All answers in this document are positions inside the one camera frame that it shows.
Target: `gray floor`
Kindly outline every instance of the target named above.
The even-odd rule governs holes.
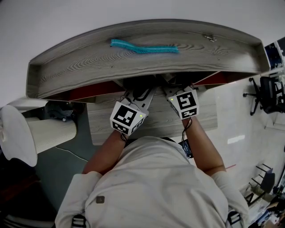
[[[88,160],[99,146],[91,142],[87,110],[78,118],[77,135],[74,139],[58,145]],[[56,210],[64,198],[74,174],[81,173],[85,161],[67,151],[51,148],[38,155],[36,173],[41,179],[42,187]]]

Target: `office chair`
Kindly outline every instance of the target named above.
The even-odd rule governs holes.
[[[256,97],[254,110],[253,112],[250,112],[251,116],[255,114],[259,102],[261,103],[260,109],[263,109],[267,114],[273,112],[285,112],[285,103],[283,103],[285,101],[285,96],[282,82],[281,89],[279,90],[276,84],[278,80],[273,77],[261,77],[260,88],[257,87],[252,77],[249,78],[249,81],[253,82],[256,94],[243,94],[243,96],[246,97],[249,95]]]
[[[270,168],[269,166],[267,166],[265,164],[262,164],[262,165],[264,165],[265,167],[267,167],[269,169],[266,171],[266,170],[261,169],[260,167],[256,166],[256,168],[262,170],[265,173],[264,176],[261,176],[259,174],[259,176],[262,178],[262,182],[259,183],[254,178],[251,178],[251,179],[255,183],[257,183],[263,191],[265,191],[266,193],[270,193],[271,190],[273,189],[273,186],[275,183],[275,173],[272,173],[273,168]]]

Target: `black wire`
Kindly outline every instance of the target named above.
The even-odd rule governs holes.
[[[123,133],[121,133],[121,139],[122,139],[123,141],[125,141],[125,143],[126,143],[127,139],[126,139],[126,137],[125,137],[125,135],[124,135]]]
[[[148,94],[151,92],[151,90],[152,90],[152,88],[149,88],[148,91],[147,91],[147,93],[144,95],[143,98],[138,98],[138,97],[135,97],[135,96],[134,96],[134,101],[135,101],[135,100],[137,100],[137,101],[139,101],[139,102],[144,101],[144,100],[147,98]]]
[[[187,130],[189,127],[191,127],[191,125],[192,125],[192,118],[190,117],[187,126],[186,126],[186,127],[184,128],[184,130],[182,131],[182,144],[183,144],[183,149],[184,149],[184,147],[185,147],[185,145],[184,145],[184,133],[186,132],[186,130]]]
[[[133,105],[137,106],[137,105],[136,105],[135,103],[133,103],[128,97],[124,97],[124,98],[127,99],[130,104],[133,104]]]

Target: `blue rope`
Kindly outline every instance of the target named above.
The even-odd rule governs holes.
[[[145,54],[145,53],[165,53],[165,52],[171,52],[171,53],[179,53],[179,50],[177,47],[168,47],[168,46],[157,46],[157,47],[138,47],[135,46],[129,42],[122,41],[122,40],[111,40],[111,47],[120,47],[120,48],[126,48],[128,50],[134,51],[138,54]]]

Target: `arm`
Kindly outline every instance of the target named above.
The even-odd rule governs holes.
[[[184,127],[188,124],[188,121],[189,119],[183,120]],[[219,152],[196,117],[192,117],[192,124],[186,130],[186,134],[197,167],[213,178],[226,197],[229,207],[240,214],[243,227],[246,227],[248,205],[226,172]]]
[[[269,208],[277,207],[278,204],[279,204],[279,202],[272,203],[272,204],[270,204],[270,205],[268,205],[268,206],[266,207],[266,210],[269,209]]]
[[[91,171],[102,175],[110,171],[117,163],[126,142],[121,139],[121,133],[114,130],[101,148],[92,156],[83,169],[83,174]]]
[[[85,211],[85,203],[96,183],[115,166],[124,146],[125,141],[121,139],[121,133],[114,130],[87,162],[82,174],[74,175],[59,208],[56,227],[70,228],[73,217]]]
[[[189,119],[182,120],[184,127]],[[188,142],[197,167],[211,176],[219,171],[226,171],[223,160],[206,135],[196,117],[192,117],[192,124],[186,130]]]
[[[285,218],[285,212],[280,215],[280,218],[279,218],[279,221],[278,221],[278,225],[280,225],[281,222],[283,222],[282,220],[283,220],[284,218]]]

